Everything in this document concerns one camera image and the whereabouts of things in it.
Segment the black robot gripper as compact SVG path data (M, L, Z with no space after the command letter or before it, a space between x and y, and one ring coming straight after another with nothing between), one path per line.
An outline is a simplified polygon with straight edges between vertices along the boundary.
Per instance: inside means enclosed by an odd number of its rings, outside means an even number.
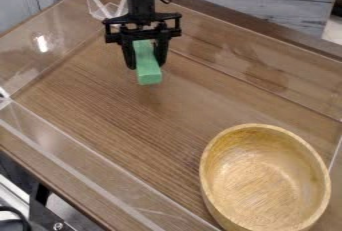
M169 42L182 35L181 13L161 13L156 0L127 0L129 12L115 18L103 20L106 42L122 44L126 65L137 69L137 58L133 41L157 39L154 54L161 66L165 65Z

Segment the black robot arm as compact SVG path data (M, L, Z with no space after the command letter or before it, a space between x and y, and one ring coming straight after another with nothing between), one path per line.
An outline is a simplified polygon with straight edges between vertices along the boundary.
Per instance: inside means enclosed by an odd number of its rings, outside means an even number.
M118 17L106 18L105 40L122 47L126 65L132 70L138 69L138 53L134 44L154 40L153 56L164 66L168 61L170 41L182 35L178 12L158 12L156 0L127 0L129 11Z

